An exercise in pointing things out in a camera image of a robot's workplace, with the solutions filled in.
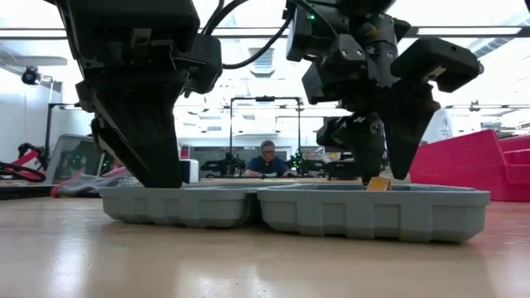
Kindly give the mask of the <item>red black equipment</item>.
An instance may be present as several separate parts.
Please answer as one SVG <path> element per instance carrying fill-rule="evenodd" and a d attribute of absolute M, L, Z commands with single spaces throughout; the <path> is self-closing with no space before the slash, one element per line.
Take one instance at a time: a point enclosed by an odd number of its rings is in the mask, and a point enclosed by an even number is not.
<path fill-rule="evenodd" d="M 49 165 L 44 147 L 22 143 L 18 148 L 18 158 L 12 162 L 0 161 L 0 180 L 24 180 L 41 183 L 46 180 Z"/>

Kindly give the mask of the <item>small white block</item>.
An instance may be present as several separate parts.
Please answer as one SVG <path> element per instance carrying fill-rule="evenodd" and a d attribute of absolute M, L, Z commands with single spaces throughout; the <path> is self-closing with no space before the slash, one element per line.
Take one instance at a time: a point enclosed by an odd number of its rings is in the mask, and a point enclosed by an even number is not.
<path fill-rule="evenodd" d="M 182 159 L 181 179 L 186 184 L 197 183 L 200 179 L 200 165 L 195 159 Z"/>

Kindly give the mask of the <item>black desk equipment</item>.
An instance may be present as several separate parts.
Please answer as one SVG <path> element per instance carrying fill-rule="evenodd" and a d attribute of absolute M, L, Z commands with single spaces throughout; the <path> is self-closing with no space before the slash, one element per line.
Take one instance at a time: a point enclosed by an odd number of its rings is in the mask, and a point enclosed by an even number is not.
<path fill-rule="evenodd" d="M 325 164 L 327 180 L 357 180 L 361 171 L 354 160 L 338 160 Z"/>

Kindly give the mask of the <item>black overhead light bar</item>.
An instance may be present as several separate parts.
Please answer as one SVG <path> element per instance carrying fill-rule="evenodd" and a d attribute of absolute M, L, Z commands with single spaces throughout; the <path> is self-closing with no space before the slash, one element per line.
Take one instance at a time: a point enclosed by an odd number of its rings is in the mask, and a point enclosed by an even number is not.
<path fill-rule="evenodd" d="M 278 27 L 221 27 L 214 30 L 218 38 L 239 39 L 272 37 Z M 440 38 L 530 38 L 530 26 L 413 26 L 406 38 L 434 36 Z M 0 28 L 0 40 L 65 40 L 60 28 Z"/>

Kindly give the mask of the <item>grey plastic tool case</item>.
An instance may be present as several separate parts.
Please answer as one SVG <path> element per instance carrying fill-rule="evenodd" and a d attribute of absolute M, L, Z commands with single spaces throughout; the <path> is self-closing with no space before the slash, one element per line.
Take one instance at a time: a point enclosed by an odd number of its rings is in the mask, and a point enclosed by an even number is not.
<path fill-rule="evenodd" d="M 441 185 L 114 186 L 99 194 L 110 218 L 134 224 L 232 228 L 263 221 L 278 232 L 417 243 L 466 242 L 484 229 L 490 202 L 487 191 Z"/>

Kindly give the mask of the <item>pink flat package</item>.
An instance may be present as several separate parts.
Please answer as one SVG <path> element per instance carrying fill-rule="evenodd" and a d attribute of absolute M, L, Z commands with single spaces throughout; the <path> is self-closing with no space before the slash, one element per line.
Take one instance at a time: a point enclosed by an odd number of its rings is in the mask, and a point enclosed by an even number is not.
<path fill-rule="evenodd" d="M 112 169 L 109 172 L 106 172 L 105 174 L 102 174 L 102 177 L 104 178 L 114 178 L 114 177 L 124 177 L 124 176 L 130 176 L 131 173 L 125 166 L 121 166 L 115 169 Z"/>

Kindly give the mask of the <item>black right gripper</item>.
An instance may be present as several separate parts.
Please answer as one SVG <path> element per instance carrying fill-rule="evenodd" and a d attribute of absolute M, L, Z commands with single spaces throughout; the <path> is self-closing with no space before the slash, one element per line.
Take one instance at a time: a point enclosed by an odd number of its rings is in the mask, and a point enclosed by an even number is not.
<path fill-rule="evenodd" d="M 342 0 L 349 32 L 313 60 L 301 82 L 309 103 L 381 101 L 378 114 L 326 118 L 316 142 L 350 152 L 364 185 L 381 171 L 383 124 L 393 176 L 407 177 L 422 137 L 441 105 L 433 89 L 453 93 L 484 72 L 469 49 L 421 37 L 398 55 L 410 23 L 388 14 L 397 0 Z"/>

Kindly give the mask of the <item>white round column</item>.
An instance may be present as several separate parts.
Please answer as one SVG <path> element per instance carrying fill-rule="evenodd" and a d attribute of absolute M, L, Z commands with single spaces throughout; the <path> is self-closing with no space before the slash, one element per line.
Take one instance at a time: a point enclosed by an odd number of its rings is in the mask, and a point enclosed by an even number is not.
<path fill-rule="evenodd" d="M 422 136 L 422 142 L 433 143 L 453 137 L 451 113 L 446 109 L 436 111 Z"/>

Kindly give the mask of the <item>white frame office chair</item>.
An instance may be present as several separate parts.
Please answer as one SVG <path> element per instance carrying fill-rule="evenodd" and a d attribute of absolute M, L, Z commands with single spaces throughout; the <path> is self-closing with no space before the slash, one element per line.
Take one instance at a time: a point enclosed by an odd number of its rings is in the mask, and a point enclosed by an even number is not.
<path fill-rule="evenodd" d="M 63 134 L 51 154 L 43 185 L 58 185 L 79 173 L 100 175 L 103 159 L 92 137 Z"/>

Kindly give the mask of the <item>yellow holder with metal sockets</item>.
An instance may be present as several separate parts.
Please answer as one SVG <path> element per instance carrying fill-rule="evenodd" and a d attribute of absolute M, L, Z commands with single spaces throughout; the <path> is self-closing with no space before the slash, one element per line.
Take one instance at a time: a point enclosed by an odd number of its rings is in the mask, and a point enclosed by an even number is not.
<path fill-rule="evenodd" d="M 366 187 L 367 191 L 388 191 L 391 189 L 391 180 L 383 177 L 372 177 Z"/>

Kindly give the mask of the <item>person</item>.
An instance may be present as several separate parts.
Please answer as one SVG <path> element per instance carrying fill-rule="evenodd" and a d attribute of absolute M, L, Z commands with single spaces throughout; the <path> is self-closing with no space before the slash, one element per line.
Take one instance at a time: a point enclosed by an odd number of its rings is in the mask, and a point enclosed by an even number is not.
<path fill-rule="evenodd" d="M 285 161 L 276 156 L 276 147 L 270 140 L 263 141 L 260 146 L 260 155 L 253 157 L 247 164 L 244 176 L 272 175 L 288 176 L 290 168 Z"/>

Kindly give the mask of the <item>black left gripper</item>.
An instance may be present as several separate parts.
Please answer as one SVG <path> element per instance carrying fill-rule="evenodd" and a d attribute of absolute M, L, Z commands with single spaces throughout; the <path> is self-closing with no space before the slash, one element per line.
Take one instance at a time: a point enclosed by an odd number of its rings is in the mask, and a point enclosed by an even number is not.
<path fill-rule="evenodd" d="M 140 74 L 93 81 L 91 122 L 96 145 L 121 162 L 139 185 L 179 188 L 173 107 L 188 72 L 169 71 L 191 60 L 201 41 L 192 0 L 53 0 L 72 56 L 85 81 L 106 69 Z"/>

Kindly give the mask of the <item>red plastic bin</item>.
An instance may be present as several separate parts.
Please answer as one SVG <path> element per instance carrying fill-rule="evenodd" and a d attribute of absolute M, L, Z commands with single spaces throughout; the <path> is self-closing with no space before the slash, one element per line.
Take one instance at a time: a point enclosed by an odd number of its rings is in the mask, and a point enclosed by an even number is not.
<path fill-rule="evenodd" d="M 483 130 L 417 149 L 411 182 L 487 190 L 494 201 L 530 203 L 530 135 Z"/>

